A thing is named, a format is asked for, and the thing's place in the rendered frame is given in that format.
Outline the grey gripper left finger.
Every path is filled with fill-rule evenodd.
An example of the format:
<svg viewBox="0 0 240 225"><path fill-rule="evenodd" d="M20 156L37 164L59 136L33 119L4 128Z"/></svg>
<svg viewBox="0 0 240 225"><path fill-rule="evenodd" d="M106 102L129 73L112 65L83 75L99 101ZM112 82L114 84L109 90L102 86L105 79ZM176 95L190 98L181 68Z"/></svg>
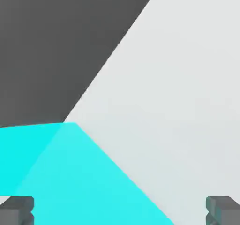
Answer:
<svg viewBox="0 0 240 225"><path fill-rule="evenodd" d="M0 204L0 225L34 225L34 198L11 196Z"/></svg>

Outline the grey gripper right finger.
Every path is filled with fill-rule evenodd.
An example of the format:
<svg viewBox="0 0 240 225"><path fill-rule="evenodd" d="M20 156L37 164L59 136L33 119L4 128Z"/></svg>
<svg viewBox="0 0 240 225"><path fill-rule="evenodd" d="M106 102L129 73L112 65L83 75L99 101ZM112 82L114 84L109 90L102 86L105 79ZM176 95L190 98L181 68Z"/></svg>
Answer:
<svg viewBox="0 0 240 225"><path fill-rule="evenodd" d="M206 198L206 225L240 225L240 204L229 196Z"/></svg>

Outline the large cyan box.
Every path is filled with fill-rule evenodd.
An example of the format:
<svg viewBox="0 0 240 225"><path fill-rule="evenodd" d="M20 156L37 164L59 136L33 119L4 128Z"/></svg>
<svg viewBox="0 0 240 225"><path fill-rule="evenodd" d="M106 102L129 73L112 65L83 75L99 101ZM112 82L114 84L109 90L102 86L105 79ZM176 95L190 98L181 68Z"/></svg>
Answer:
<svg viewBox="0 0 240 225"><path fill-rule="evenodd" d="M35 225L173 225L75 123L0 128L0 202L31 196Z"/></svg>

